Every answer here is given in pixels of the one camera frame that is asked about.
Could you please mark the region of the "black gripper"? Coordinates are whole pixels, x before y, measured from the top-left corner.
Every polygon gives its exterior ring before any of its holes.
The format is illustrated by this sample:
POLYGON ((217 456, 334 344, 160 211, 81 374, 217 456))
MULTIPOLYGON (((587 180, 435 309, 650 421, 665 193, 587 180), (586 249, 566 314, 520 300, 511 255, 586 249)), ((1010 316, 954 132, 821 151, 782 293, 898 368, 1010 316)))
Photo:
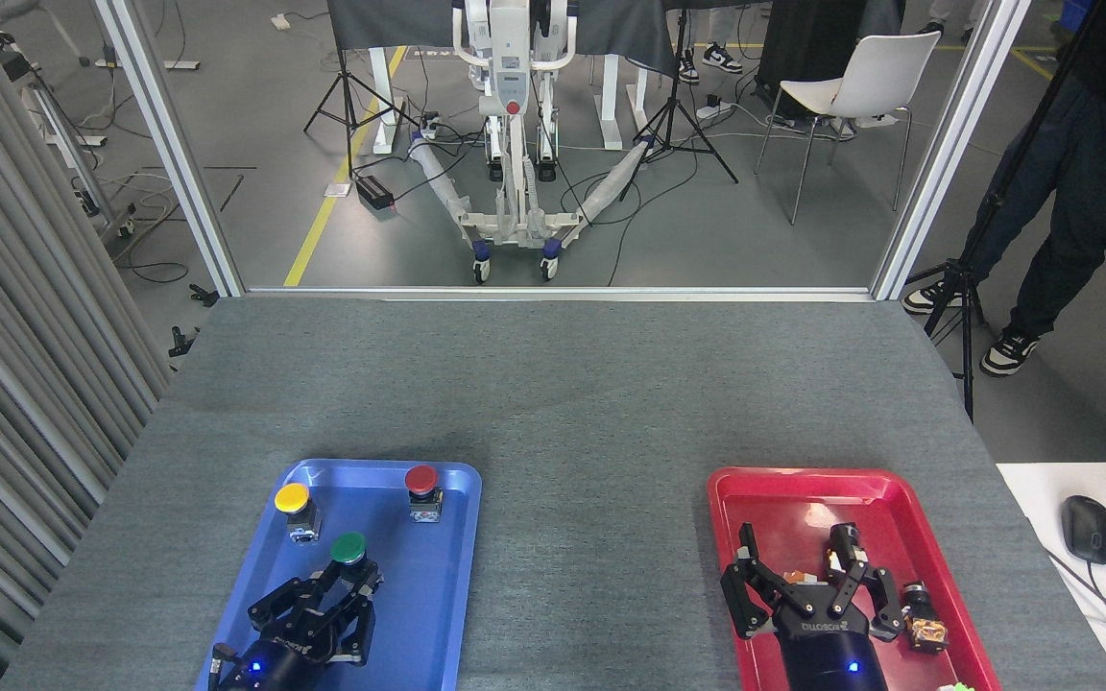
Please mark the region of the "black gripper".
POLYGON ((368 664, 373 595, 383 582, 376 561, 330 561, 310 578, 282 583, 249 607, 259 637, 231 658, 221 690, 313 690, 328 664, 368 664), (348 594, 321 613, 320 604, 338 582, 349 586, 348 594))
POLYGON ((872 565, 854 522, 830 528, 827 582, 835 586, 835 595, 827 611, 816 608, 812 616, 807 596, 758 558, 754 525, 743 522, 738 537, 741 547, 720 578, 737 637, 751 639, 769 630, 771 615, 757 607, 749 595, 752 589, 769 607, 791 607, 774 613, 774 634, 790 690, 886 690, 869 634, 883 642, 902 634, 899 591, 890 572, 872 565), (868 590, 875 608, 872 624, 860 609, 847 609, 860 586, 868 590))

